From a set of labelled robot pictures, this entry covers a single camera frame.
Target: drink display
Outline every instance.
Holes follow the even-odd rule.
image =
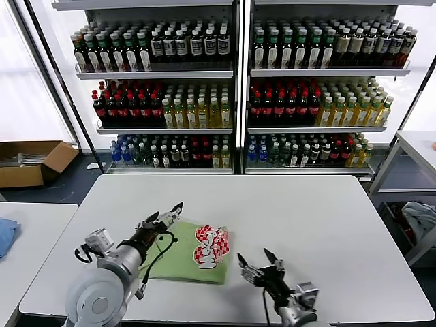
[[[364,134],[249,135],[247,168],[365,168],[373,145]]]
[[[227,84],[163,85],[148,81],[99,83],[94,110],[105,128],[232,128]]]
[[[230,136],[118,135],[113,168],[231,168]]]
[[[375,78],[252,79],[250,126],[383,127],[391,111]]]
[[[144,72],[157,63],[226,63],[230,60],[228,20],[197,19],[85,25],[71,35],[74,56],[82,73]],[[191,65],[181,67],[189,69]]]
[[[417,30],[389,19],[255,20],[254,69],[403,68]]]

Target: shelf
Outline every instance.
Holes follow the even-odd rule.
[[[283,175],[372,175],[371,168],[245,168],[245,174]]]
[[[231,175],[231,168],[111,168],[109,174],[183,174],[183,175]]]
[[[383,127],[249,127],[249,134],[280,134],[280,133],[362,133],[378,132],[386,129]]]
[[[58,11],[146,7],[191,7],[200,5],[232,5],[232,0],[64,0],[52,2],[52,7]]]
[[[427,5],[435,0],[255,0],[256,5]]]
[[[228,135],[233,132],[231,128],[209,128],[209,129],[123,129],[100,127],[97,129],[98,134],[168,134],[168,135]]]
[[[156,78],[232,78],[232,70],[196,70],[181,72],[77,73],[81,80],[139,80]]]
[[[410,69],[252,69],[251,77],[406,76]]]

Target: green cloth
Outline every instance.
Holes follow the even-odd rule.
[[[156,261],[151,268],[150,278],[224,284],[229,264],[226,227],[214,228],[180,221],[174,224],[171,232],[178,241]],[[139,267],[140,278],[143,278],[156,255],[170,244],[170,235],[161,236],[157,237],[145,263]]]

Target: blue towel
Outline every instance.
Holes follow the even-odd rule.
[[[14,242],[18,223],[13,220],[0,218],[0,258],[3,257]]]

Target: cardboard box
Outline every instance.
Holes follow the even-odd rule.
[[[42,164],[25,167],[0,167],[0,187],[40,186],[53,181],[79,153],[62,141],[24,141],[0,143],[0,161],[19,153],[47,155]]]

